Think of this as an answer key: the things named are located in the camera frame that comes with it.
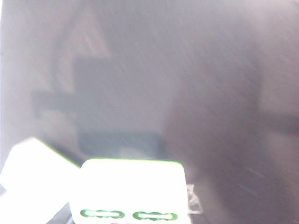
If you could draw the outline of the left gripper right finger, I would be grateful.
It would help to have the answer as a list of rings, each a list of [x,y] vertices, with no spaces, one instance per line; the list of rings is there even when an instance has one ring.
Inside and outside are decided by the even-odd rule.
[[[202,205],[193,184],[187,184],[188,214],[202,214]]]

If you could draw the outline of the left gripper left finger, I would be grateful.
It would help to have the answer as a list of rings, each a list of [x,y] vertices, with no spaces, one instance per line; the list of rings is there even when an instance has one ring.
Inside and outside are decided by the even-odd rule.
[[[47,224],[72,224],[73,219],[71,215],[70,206],[67,203],[62,209],[60,209],[54,217],[47,222]]]

